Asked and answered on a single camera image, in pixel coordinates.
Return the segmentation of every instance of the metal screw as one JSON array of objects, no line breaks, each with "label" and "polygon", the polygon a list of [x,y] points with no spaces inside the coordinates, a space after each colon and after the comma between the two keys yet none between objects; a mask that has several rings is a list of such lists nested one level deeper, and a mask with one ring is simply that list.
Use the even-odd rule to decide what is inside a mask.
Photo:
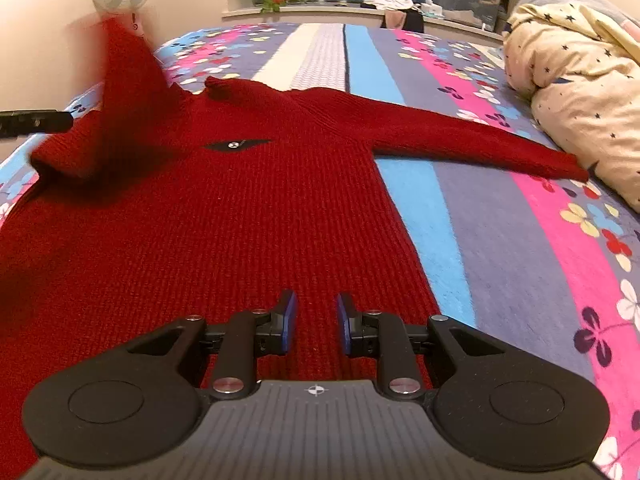
[{"label": "metal screw", "polygon": [[400,377],[389,383],[389,389],[396,394],[414,394],[420,389],[420,383],[409,377]]},{"label": "metal screw", "polygon": [[213,389],[219,394],[236,394],[244,388],[244,383],[237,377],[220,377],[213,381]]}]

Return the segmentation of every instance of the black chest patch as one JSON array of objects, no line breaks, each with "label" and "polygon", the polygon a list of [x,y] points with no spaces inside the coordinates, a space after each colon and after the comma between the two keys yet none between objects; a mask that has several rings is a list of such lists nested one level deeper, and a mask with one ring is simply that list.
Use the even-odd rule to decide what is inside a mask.
[{"label": "black chest patch", "polygon": [[215,150],[217,152],[242,152],[259,144],[271,142],[268,139],[249,139],[249,140],[224,140],[223,142],[214,142],[207,144],[205,148]]}]

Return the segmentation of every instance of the ribbed knit fabric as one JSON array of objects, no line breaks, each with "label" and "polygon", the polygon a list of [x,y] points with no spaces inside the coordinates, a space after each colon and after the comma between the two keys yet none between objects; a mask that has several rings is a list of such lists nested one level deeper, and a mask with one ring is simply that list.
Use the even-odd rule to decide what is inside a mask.
[{"label": "ribbed knit fabric", "polygon": [[293,288],[294,349],[261,376],[370,371],[339,355],[340,291],[409,323],[438,311],[374,152],[587,177],[501,130],[331,89],[167,88],[142,40],[105,28],[102,111],[37,147],[40,180],[0,231],[2,478],[34,460],[20,407],[36,382],[178,316],[224,322]]}]

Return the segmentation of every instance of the bed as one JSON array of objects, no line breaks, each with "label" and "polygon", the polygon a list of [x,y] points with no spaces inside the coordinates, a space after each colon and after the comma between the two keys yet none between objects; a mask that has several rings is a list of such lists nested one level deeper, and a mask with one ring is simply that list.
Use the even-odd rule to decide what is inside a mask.
[{"label": "bed", "polygon": [[[209,75],[277,89],[325,86],[503,128],[546,146],[495,49],[341,24],[209,28],[164,44],[169,80],[194,93]],[[100,87],[68,106],[97,107]],[[0,165],[0,225],[37,176],[28,139]],[[640,473],[640,224],[600,182],[548,181],[450,162],[378,167],[444,314],[593,381],[611,424],[595,463]]]}]

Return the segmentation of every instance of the floral bedspread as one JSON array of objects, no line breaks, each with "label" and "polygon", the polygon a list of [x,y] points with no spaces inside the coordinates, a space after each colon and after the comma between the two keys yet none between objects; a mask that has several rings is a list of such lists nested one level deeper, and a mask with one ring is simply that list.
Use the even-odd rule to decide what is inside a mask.
[{"label": "floral bedspread", "polygon": [[[169,80],[194,93],[209,75],[282,90],[327,86],[554,146],[506,85],[500,53],[486,47],[356,25],[277,23],[200,30],[156,56]],[[99,95],[93,88],[68,109],[81,116]],[[37,179],[26,153],[40,138],[0,166],[0,224]],[[378,166],[443,313],[593,381],[611,413],[594,462],[616,480],[640,477],[636,216],[595,180],[406,158],[380,158]]]}]

